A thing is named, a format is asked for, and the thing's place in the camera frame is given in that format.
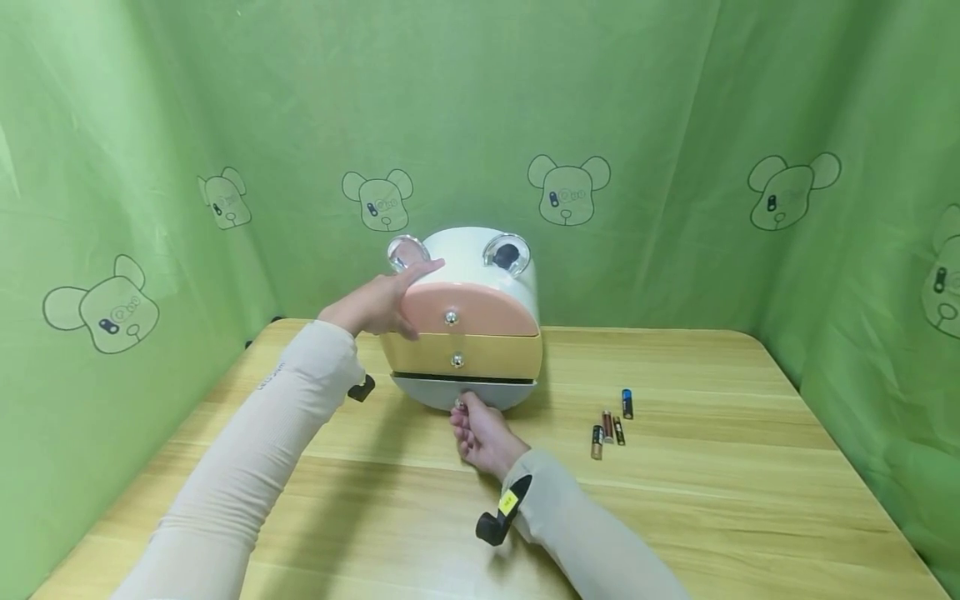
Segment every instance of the bear face print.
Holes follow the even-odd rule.
[[[768,156],[756,164],[748,183],[760,192],[753,224],[767,231],[786,229],[800,221],[810,207],[810,191],[834,185],[840,178],[840,159],[829,152],[807,165],[788,167],[780,156]]]
[[[384,180],[366,180],[359,173],[347,173],[342,183],[344,196],[360,203],[360,220],[374,231],[400,231],[410,223],[403,201],[414,193],[410,176],[394,169]]]
[[[530,163],[527,179],[543,190],[540,215],[554,225],[573,227],[593,218],[593,192],[610,182],[610,164],[594,156],[579,167],[558,167],[550,156],[540,155]]]
[[[926,319],[949,336],[960,338],[960,205],[947,208],[933,233],[937,259],[924,282]]]
[[[159,321],[160,312],[143,293],[146,277],[132,258],[120,254],[113,276],[89,290],[59,287],[43,299],[43,317],[54,329],[86,327],[93,346],[116,354],[142,342]]]
[[[240,174],[227,167],[222,175],[208,180],[197,177],[204,204],[213,212],[213,221],[220,229],[231,229],[250,222],[252,216],[243,196],[247,194]]]

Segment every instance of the yellow tag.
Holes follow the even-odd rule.
[[[496,508],[499,509],[499,511],[504,515],[509,515],[510,511],[514,509],[514,506],[516,506],[517,502],[518,499],[516,494],[510,490],[507,490],[507,493],[503,494],[503,497],[500,498],[500,504]]]

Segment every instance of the blue battery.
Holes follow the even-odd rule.
[[[623,418],[633,420],[634,418],[634,393],[624,389],[620,395],[623,398]]]

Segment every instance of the pink drawer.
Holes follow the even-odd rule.
[[[420,333],[535,336],[537,321],[509,294],[476,283],[423,283],[403,297],[404,316]]]

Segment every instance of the battery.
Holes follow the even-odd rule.
[[[603,460],[603,425],[593,425],[593,440],[590,445],[590,458]]]
[[[632,420],[634,418],[634,393],[624,389],[620,396],[623,398],[623,418]]]
[[[603,441],[607,444],[613,442],[613,418],[610,411],[603,412]]]
[[[623,423],[620,422],[620,417],[613,418],[613,431],[616,432],[616,444],[627,445],[627,441],[623,439]]]

